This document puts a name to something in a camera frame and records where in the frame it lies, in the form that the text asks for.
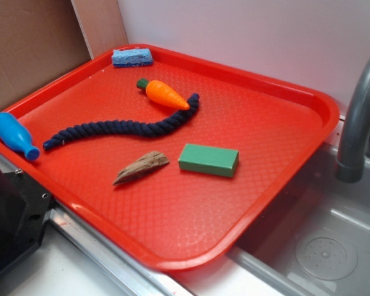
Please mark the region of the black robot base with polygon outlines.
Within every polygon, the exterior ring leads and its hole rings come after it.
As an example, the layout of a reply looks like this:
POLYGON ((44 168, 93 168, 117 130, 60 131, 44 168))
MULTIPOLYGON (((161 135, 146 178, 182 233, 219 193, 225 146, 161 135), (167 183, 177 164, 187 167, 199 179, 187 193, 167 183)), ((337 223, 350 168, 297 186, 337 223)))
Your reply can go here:
POLYGON ((26 172, 0 169, 0 276, 41 246, 52 203, 26 172))

